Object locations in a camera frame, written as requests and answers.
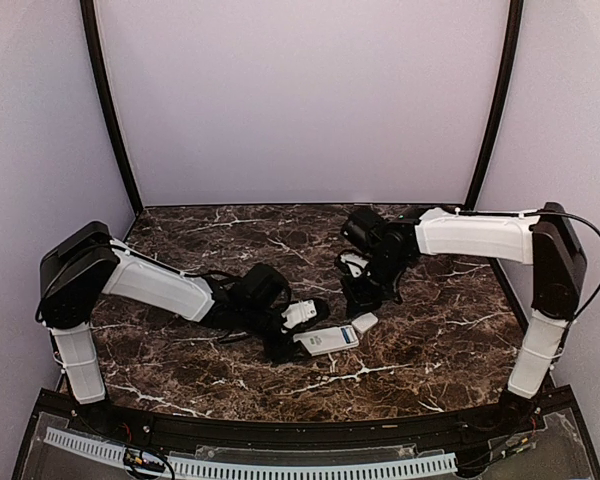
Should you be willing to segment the white battery cover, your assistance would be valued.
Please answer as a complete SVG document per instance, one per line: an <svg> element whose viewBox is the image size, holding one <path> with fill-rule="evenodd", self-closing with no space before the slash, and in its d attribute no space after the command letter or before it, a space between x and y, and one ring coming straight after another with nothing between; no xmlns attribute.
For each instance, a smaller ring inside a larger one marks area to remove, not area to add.
<svg viewBox="0 0 600 480"><path fill-rule="evenodd" d="M364 335L376 326L378 318L373 313L365 313L351 321L351 325L358 335Z"/></svg>

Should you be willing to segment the white remote control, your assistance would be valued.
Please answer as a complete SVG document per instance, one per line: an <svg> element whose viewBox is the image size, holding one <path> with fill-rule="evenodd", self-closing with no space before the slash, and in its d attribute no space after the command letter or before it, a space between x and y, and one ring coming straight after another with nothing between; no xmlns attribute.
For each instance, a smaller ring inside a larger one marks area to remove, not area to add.
<svg viewBox="0 0 600 480"><path fill-rule="evenodd" d="M327 355L356 348L359 345L359 339L358 344L347 345L343 340L341 327L344 326L298 333L293 336L293 340L299 342L311 356Z"/></svg>

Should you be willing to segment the blue battery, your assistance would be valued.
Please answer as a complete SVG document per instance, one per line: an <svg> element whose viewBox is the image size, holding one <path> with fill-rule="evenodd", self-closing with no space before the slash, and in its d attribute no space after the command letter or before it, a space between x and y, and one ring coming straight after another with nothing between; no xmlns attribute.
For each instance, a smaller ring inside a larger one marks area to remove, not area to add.
<svg viewBox="0 0 600 480"><path fill-rule="evenodd" d="M340 328L343 336L343 340L347 345L358 344L358 338L355 330L351 326L344 326Z"/></svg>

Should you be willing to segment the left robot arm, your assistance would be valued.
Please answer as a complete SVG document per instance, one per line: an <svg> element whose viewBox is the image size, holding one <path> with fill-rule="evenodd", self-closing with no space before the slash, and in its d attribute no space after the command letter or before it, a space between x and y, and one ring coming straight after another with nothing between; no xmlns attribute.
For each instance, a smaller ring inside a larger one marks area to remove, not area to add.
<svg viewBox="0 0 600 480"><path fill-rule="evenodd" d="M135 300L207 328L241 329L259 337L275 360L304 319L286 279L258 263L245 275L189 273L142 255L93 221L48 252L40 263L37 322L51 333L81 417L100 436L121 427L106 401L90 320L102 295Z"/></svg>

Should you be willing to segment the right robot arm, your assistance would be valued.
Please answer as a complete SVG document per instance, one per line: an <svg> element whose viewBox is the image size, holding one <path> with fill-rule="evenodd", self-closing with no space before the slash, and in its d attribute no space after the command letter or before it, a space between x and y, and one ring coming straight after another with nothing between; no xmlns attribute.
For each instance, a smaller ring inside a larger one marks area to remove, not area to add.
<svg viewBox="0 0 600 480"><path fill-rule="evenodd" d="M572 325L590 304L581 298L588 262L574 222L600 240L597 226L556 202L516 212L415 205L393 219L359 207L341 227L350 246L335 260L346 314L356 318L388 301L402 303L400 280L423 256L476 256L531 267L531 317L506 386L511 396L490 413L491 426L510 434L527 420L525 399L539 392Z"/></svg>

